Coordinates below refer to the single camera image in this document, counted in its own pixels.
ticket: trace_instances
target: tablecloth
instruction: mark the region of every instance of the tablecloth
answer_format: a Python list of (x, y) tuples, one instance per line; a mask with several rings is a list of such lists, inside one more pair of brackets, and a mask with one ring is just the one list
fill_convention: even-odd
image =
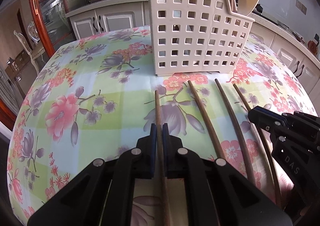
[[(95, 158), (112, 160), (135, 147), (155, 122), (154, 90), (160, 94), (162, 123), (184, 147), (201, 158), (216, 157), (201, 114), (187, 86), (197, 89), (227, 161), (246, 176), (240, 146), (216, 87), (218, 78), (246, 139), (256, 186), (275, 200), (262, 144), (232, 84), (251, 107), (276, 113), (316, 115), (307, 93), (276, 54), (253, 34), (235, 70), (154, 74), (150, 27), (113, 31), (66, 44), (52, 56), (30, 88), (10, 142), (7, 180), (14, 214), (23, 224)], [(292, 182), (276, 164), (283, 199)], [(153, 226), (160, 213), (159, 178), (137, 180), (132, 226)], [(169, 180), (174, 226), (187, 225), (182, 180)]]

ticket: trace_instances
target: chair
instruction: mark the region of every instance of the chair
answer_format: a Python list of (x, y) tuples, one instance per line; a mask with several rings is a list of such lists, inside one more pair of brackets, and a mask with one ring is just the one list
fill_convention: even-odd
[(36, 47), (34, 49), (31, 49), (27, 43), (26, 38), (23, 36), (22, 33), (17, 33), (14, 30), (13, 34), (18, 38), (18, 40), (21, 42), (21, 44), (24, 47), (24, 49), (26, 50), (26, 52), (29, 54), (30, 59), (31, 59), (31, 63), (35, 67), (37, 75), (39, 75), (39, 66), (36, 63), (35, 59), (38, 58), (39, 56), (41, 56), (45, 52), (41, 41), (39, 41), (39, 43), (36, 45)]

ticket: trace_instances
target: wooden chopstick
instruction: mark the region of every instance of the wooden chopstick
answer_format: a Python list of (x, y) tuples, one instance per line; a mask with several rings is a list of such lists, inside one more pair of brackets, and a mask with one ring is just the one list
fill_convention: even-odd
[(223, 150), (222, 150), (222, 147), (220, 145), (220, 142), (219, 142), (219, 139), (217, 137), (217, 134), (216, 132), (214, 131), (214, 128), (212, 126), (212, 123), (209, 119), (209, 116), (207, 114), (207, 112), (205, 111), (205, 108), (199, 98), (199, 95), (195, 89), (195, 87), (193, 86), (192, 82), (190, 80), (188, 80), (188, 84), (190, 86), (190, 90), (195, 98), (195, 101), (198, 105), (198, 108), (200, 110), (200, 113), (202, 115), (202, 118), (204, 120), (204, 123), (205, 123), (205, 126), (207, 127), (207, 130), (208, 130), (208, 133), (209, 133), (209, 136), (210, 136), (210, 139), (212, 141), (212, 144), (213, 144), (213, 147), (214, 147), (214, 150), (216, 151), (216, 154), (217, 154), (217, 158), (223, 158), (225, 159), (225, 156), (224, 156), (224, 153), (223, 153)]
[[(251, 107), (247, 103), (247, 100), (242, 95), (242, 93), (239, 90), (239, 88), (237, 87), (237, 85), (233, 84), (233, 87), (237, 91), (237, 93), (238, 93), (239, 97), (241, 98), (241, 100), (242, 100), (244, 106), (246, 107), (247, 111), (250, 111)], [(278, 175), (277, 175), (277, 170), (276, 170), (276, 167), (275, 167), (275, 163), (274, 163), (273, 158), (271, 156), (271, 152), (270, 152), (266, 137), (264, 136), (264, 134), (263, 134), (263, 132), (262, 132), (260, 127), (258, 127), (258, 126), (255, 126), (255, 127), (256, 127), (256, 129), (258, 131), (258, 134), (260, 136), (262, 145), (264, 147), (264, 151), (266, 152), (267, 159), (268, 159), (268, 162), (269, 162), (269, 165), (270, 165), (271, 175), (272, 175), (272, 178), (273, 178), (273, 184), (275, 186), (276, 204), (278, 205), (278, 207), (282, 208), (281, 190), (280, 190), (280, 185), (279, 185), (279, 180), (278, 180)]]
[(222, 99), (223, 99), (223, 102), (228, 110), (228, 113), (229, 113), (229, 116), (231, 118), (231, 121), (232, 121), (232, 124), (233, 124), (233, 127), (235, 129), (235, 132), (236, 132), (236, 135), (237, 135), (237, 138), (238, 138), (238, 141), (239, 141), (239, 145), (240, 145), (240, 149), (241, 149), (241, 152), (242, 152), (242, 156), (243, 156), (243, 161), (244, 161), (244, 166), (245, 166), (245, 169), (247, 171), (247, 176), (248, 176), (248, 180), (256, 185), (256, 180), (254, 178), (254, 172), (253, 172), (253, 167), (252, 167), (252, 164), (251, 164), (251, 160), (250, 160), (250, 155), (249, 155), (249, 151), (247, 149), (247, 144), (245, 143), (245, 139), (243, 137), (243, 134), (242, 134), (242, 131), (241, 131), (241, 128), (240, 128), (240, 125), (239, 125), (239, 122), (236, 118), (236, 115), (231, 107), (231, 104), (225, 94), (225, 92), (223, 91), (223, 88), (221, 87), (219, 81), (217, 79), (214, 80), (218, 86), (218, 89), (221, 93), (221, 96), (222, 96)]
[(163, 225), (170, 226), (168, 185), (167, 185), (167, 177), (165, 177), (165, 174), (164, 174), (164, 156), (163, 156), (163, 144), (162, 144), (160, 101), (159, 101), (159, 93), (157, 90), (155, 91), (155, 102), (156, 102), (157, 150), (158, 150), (158, 158), (159, 158), (161, 200), (162, 200), (162, 208), (163, 208), (162, 218), (163, 218)]

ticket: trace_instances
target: purple flower print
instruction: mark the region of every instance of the purple flower print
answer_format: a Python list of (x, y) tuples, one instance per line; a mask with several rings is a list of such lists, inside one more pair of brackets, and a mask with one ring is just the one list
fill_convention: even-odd
[(108, 101), (103, 105), (103, 112), (113, 113), (115, 112), (116, 107), (117, 107), (117, 103), (114, 103), (112, 100)]
[(101, 119), (101, 114), (99, 110), (88, 111), (84, 115), (84, 118), (85, 118), (84, 123), (89, 126), (92, 126)]

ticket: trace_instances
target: black handle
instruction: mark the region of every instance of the black handle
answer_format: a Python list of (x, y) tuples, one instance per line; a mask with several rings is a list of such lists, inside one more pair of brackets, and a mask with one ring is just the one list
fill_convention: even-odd
[(300, 61), (297, 62), (297, 68), (296, 68), (296, 70), (293, 72), (293, 74), (295, 74), (295, 73), (297, 72), (298, 67), (299, 67), (299, 64), (300, 64)]
[(98, 32), (98, 29), (94, 26), (94, 21), (95, 21), (95, 18), (93, 18), (93, 28), (95, 28), (96, 32)]
[(99, 26), (100, 26), (101, 30), (104, 32), (104, 29), (102, 28), (102, 26), (100, 24), (100, 21), (101, 21), (101, 15), (99, 15)]
[(301, 69), (300, 74), (296, 78), (299, 78), (302, 75), (303, 68), (304, 68), (304, 64), (302, 65), (302, 69)]

